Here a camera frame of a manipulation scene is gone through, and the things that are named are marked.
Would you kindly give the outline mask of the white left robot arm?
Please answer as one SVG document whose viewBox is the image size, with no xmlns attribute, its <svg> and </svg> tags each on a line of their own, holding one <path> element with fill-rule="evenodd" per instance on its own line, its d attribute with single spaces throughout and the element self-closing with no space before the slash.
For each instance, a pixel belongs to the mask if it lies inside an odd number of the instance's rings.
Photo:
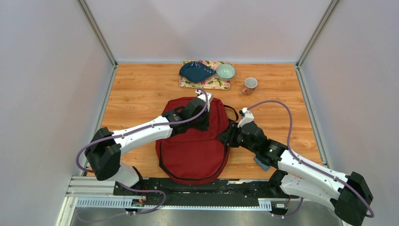
<svg viewBox="0 0 399 226">
<path fill-rule="evenodd" d="M 182 109 L 168 111 L 154 120 L 123 130 L 98 130 L 92 142 L 84 148 L 85 156 L 98 181 L 113 179 L 125 185 L 132 195 L 144 189 L 134 167 L 121 161 L 121 157 L 147 143 L 166 139 L 193 128 L 206 130 L 209 126 L 211 95 L 201 94 Z"/>
</svg>

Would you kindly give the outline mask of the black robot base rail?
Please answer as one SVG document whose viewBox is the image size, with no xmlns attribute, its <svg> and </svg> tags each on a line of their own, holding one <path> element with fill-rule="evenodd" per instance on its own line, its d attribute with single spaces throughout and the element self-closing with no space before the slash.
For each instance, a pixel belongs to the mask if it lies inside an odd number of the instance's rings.
<svg viewBox="0 0 399 226">
<path fill-rule="evenodd" d="M 266 179 L 217 179 L 203 185 L 184 185 L 169 178 L 144 178 L 133 186 L 133 191 L 115 183 L 116 196 L 136 196 L 144 207 L 182 208 L 263 208 L 272 213 L 285 214 L 296 196 L 282 192 Z"/>
</svg>

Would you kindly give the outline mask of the red student backpack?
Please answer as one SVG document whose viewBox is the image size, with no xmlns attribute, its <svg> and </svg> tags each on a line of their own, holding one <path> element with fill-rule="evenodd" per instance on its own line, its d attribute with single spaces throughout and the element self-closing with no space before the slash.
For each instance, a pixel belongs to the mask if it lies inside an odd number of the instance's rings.
<svg viewBox="0 0 399 226">
<path fill-rule="evenodd" d="M 201 185 L 215 181 L 225 168 L 230 148 L 217 137 L 232 122 L 220 99 L 210 103 L 209 127 L 206 131 L 188 129 L 185 133 L 156 141 L 159 167 L 179 184 Z"/>
</svg>

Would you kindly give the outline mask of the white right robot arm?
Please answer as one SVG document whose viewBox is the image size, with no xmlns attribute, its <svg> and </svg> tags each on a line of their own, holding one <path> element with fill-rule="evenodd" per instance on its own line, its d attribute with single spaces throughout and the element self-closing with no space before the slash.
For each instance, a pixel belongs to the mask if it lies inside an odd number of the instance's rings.
<svg viewBox="0 0 399 226">
<path fill-rule="evenodd" d="M 287 145 L 267 138 L 254 122 L 242 127 L 232 122 L 217 138 L 229 147 L 251 151 L 260 164 L 276 169 L 274 181 L 268 184 L 272 196 L 287 194 L 312 200 L 352 226 L 360 226 L 372 216 L 368 208 L 373 195 L 361 174 L 347 175 L 304 159 Z"/>
</svg>

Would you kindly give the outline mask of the blue leather wallet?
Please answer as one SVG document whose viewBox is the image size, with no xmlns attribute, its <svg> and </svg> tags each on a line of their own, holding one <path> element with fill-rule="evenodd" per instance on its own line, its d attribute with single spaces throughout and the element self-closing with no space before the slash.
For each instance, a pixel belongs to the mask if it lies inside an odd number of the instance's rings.
<svg viewBox="0 0 399 226">
<path fill-rule="evenodd" d="M 263 170 L 265 170 L 265 171 L 267 171 L 267 170 L 270 168 L 270 166 L 268 166 L 268 165 L 262 163 L 262 162 L 261 162 L 258 158 L 256 158 L 256 157 L 254 157 L 254 161 L 255 161 Z"/>
</svg>

